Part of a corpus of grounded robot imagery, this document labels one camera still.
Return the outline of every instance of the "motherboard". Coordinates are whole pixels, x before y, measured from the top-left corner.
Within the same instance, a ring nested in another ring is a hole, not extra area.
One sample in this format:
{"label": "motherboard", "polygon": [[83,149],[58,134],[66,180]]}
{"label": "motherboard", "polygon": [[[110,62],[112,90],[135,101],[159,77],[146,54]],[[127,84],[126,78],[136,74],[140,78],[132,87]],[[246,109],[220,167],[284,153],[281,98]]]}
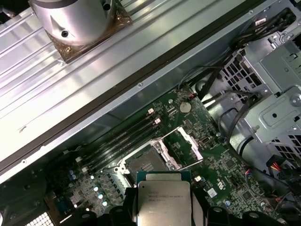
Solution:
{"label": "motherboard", "polygon": [[[137,172],[191,170],[192,186],[201,187],[211,205],[238,217],[265,212],[267,201],[246,185],[244,163],[192,93],[171,90],[51,171],[59,211],[67,216],[83,206],[100,216],[122,204],[125,188],[137,185]],[[252,178],[250,186],[262,193]]]}

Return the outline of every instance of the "ram slot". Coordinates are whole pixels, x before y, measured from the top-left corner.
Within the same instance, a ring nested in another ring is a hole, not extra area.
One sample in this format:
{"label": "ram slot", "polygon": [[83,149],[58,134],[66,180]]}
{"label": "ram slot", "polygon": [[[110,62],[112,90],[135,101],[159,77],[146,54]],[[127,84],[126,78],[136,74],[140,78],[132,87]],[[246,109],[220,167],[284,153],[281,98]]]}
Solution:
{"label": "ram slot", "polygon": [[159,130],[158,126],[151,128],[150,131],[143,134],[142,137],[137,137],[136,140],[133,143],[131,143],[128,147],[126,147],[125,149],[121,149],[118,153],[116,153],[114,156],[109,158],[110,155],[112,155],[112,153],[111,153],[110,155],[107,156],[107,158],[109,158],[108,160],[103,159],[103,162],[100,162],[98,165],[94,165],[92,167],[92,171],[93,172],[98,172],[98,171],[102,170],[104,167],[106,167],[108,164],[115,161],[116,159],[118,159],[122,155],[127,154],[131,150],[136,149],[137,147],[139,147],[142,144],[144,144],[145,142],[147,142],[147,140],[150,140],[150,139],[154,138],[156,136],[156,132],[158,130]]}
{"label": "ram slot", "polygon": [[124,140],[126,137],[130,136],[133,132],[137,131],[137,129],[144,127],[147,123],[150,122],[150,119],[152,118],[152,115],[149,115],[145,117],[145,115],[141,116],[139,119],[135,120],[133,123],[131,123],[129,126],[126,128],[122,129],[121,131],[117,132],[116,134],[112,135],[114,139],[110,140],[109,142],[106,142],[102,144],[97,151],[94,151],[88,156],[83,156],[83,158],[88,161],[91,158],[94,158],[96,154],[99,152],[102,152],[105,149],[110,148],[110,146],[114,143],[117,142],[118,140]]}
{"label": "ram slot", "polygon": [[131,144],[131,142],[133,140],[136,140],[138,137],[142,137],[145,132],[148,132],[151,128],[154,128],[153,123],[154,122],[148,123],[143,128],[141,128],[140,130],[137,130],[135,133],[133,133],[132,136],[128,137],[126,140],[120,141],[118,144],[116,144],[115,146],[110,148],[108,152],[99,156],[97,159],[90,161],[88,164],[94,165],[95,163],[101,162],[105,158],[107,158],[107,156],[110,156],[110,155],[112,155],[112,153],[115,153],[117,150],[120,150],[120,149],[126,147],[127,145]]}

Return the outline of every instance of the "metal bracket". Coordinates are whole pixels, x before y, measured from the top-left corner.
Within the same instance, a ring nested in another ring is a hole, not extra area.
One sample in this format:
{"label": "metal bracket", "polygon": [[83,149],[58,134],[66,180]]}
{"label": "metal bracket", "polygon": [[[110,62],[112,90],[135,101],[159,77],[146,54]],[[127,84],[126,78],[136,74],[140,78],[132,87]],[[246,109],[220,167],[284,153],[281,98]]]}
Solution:
{"label": "metal bracket", "polygon": [[292,87],[286,93],[271,95],[249,110],[244,117],[251,127],[254,138],[268,142],[289,130],[300,119],[301,90]]}
{"label": "metal bracket", "polygon": [[198,151],[197,142],[193,139],[193,137],[189,136],[185,132],[183,127],[177,127],[174,130],[172,130],[171,132],[169,132],[168,134],[164,135],[163,137],[155,139],[155,140],[151,140],[151,141],[143,144],[142,146],[140,146],[139,148],[137,148],[136,150],[134,150],[133,152],[131,152],[127,156],[123,157],[116,164],[116,167],[114,168],[114,172],[116,172],[116,173],[120,172],[122,174],[129,174],[130,171],[127,169],[126,160],[129,159],[130,157],[132,157],[133,155],[135,155],[136,153],[138,153],[139,151],[141,151],[142,149],[144,149],[148,145],[153,146],[157,150],[157,152],[164,159],[164,162],[165,162],[165,164],[166,164],[166,166],[168,167],[169,170],[179,170],[180,168],[182,168],[182,166],[180,164],[178,164],[172,156],[169,155],[168,148],[165,146],[165,144],[163,142],[164,138],[166,138],[170,134],[174,133],[175,131],[178,131],[183,136],[183,138],[188,143],[191,144],[191,149],[194,152],[194,154],[196,155],[196,157],[198,159],[198,162],[201,162],[203,160],[203,157],[202,157],[201,153]]}
{"label": "metal bracket", "polygon": [[291,32],[285,34],[284,36],[281,37],[281,42],[285,43],[292,38],[298,36],[301,33],[301,26],[297,26],[295,29],[293,29]]}

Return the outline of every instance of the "blue component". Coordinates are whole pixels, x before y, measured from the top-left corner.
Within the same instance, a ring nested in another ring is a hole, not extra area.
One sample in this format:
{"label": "blue component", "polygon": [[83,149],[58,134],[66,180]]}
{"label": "blue component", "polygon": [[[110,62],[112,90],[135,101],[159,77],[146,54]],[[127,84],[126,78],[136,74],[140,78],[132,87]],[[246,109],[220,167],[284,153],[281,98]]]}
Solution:
{"label": "blue component", "polygon": [[226,207],[229,207],[231,205],[231,202],[229,200],[226,200],[225,202]]}
{"label": "blue component", "polygon": [[65,211],[68,210],[68,207],[65,203],[65,199],[62,199],[61,201],[56,200],[55,201],[55,206],[57,207],[57,210],[63,214]]}

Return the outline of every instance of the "black ram slot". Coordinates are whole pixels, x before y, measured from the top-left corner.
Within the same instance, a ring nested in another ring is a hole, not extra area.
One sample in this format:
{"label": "black ram slot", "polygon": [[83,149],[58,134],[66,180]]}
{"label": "black ram slot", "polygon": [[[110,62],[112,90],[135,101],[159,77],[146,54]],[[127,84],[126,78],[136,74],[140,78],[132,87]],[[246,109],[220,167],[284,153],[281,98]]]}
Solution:
{"label": "black ram slot", "polygon": [[144,144],[147,139],[151,139],[155,135],[155,133],[158,131],[158,129],[159,129],[159,127],[150,128],[149,131],[144,133],[143,136],[137,137],[136,140],[133,143],[131,143],[129,146],[127,146],[125,149],[120,149],[120,151],[116,155],[114,155],[112,158],[110,158],[107,161],[101,163],[106,158],[108,158],[110,155],[117,152],[117,150],[114,150],[114,152],[111,152],[105,158],[103,158],[102,161],[98,162],[98,163],[100,163],[100,165],[97,165],[98,163],[95,163],[94,166],[92,167],[92,170],[93,171],[98,171],[99,169],[104,168],[106,165],[110,164],[112,161],[116,160],[117,158],[119,158],[123,154],[127,153],[128,151],[130,151],[134,147]]}
{"label": "black ram slot", "polygon": [[87,157],[84,156],[84,158],[86,160],[89,160],[89,159],[93,158],[98,152],[103,151],[105,149],[108,149],[110,147],[110,145],[113,144],[114,142],[116,142],[117,140],[123,140],[127,136],[130,136],[131,133],[137,131],[137,129],[140,129],[141,127],[146,125],[148,122],[150,122],[150,119],[151,119],[151,115],[147,116],[147,117],[145,117],[145,115],[143,115],[138,120],[131,123],[128,127],[122,129],[117,134],[112,135],[114,137],[114,139],[110,140],[107,143],[102,144],[96,152],[91,153]]}
{"label": "black ram slot", "polygon": [[101,156],[99,156],[99,158],[97,158],[97,159],[91,161],[91,162],[89,163],[89,165],[97,164],[97,163],[99,163],[99,162],[105,160],[108,156],[112,155],[112,154],[115,153],[116,151],[118,151],[118,150],[120,150],[120,149],[123,149],[123,148],[126,148],[127,145],[130,145],[132,141],[135,141],[136,139],[139,139],[140,137],[143,137],[144,133],[145,133],[145,132],[148,132],[148,131],[149,131],[150,129],[152,129],[152,128],[153,128],[152,123],[149,124],[149,125],[147,125],[147,126],[145,126],[145,127],[143,128],[143,132],[137,131],[136,136],[133,136],[132,138],[127,139],[125,142],[120,143],[120,144],[118,144],[118,145],[112,147],[112,149],[111,149],[108,153],[106,153],[105,155],[101,155]]}
{"label": "black ram slot", "polygon": [[[129,144],[132,140],[135,140],[138,136],[143,135],[144,132],[148,131],[149,128],[153,127],[153,122],[149,122],[146,124],[144,127],[140,128],[139,130],[136,130],[134,133],[132,133],[130,136],[126,137],[126,139],[121,140],[121,141],[116,141],[116,144],[114,144],[111,147],[108,147],[107,150],[112,149],[110,152],[114,152],[116,149],[121,149],[123,146]],[[99,159],[103,158],[103,154],[100,156],[95,157],[94,160],[91,160],[89,164],[93,164],[94,162],[99,162]]]}

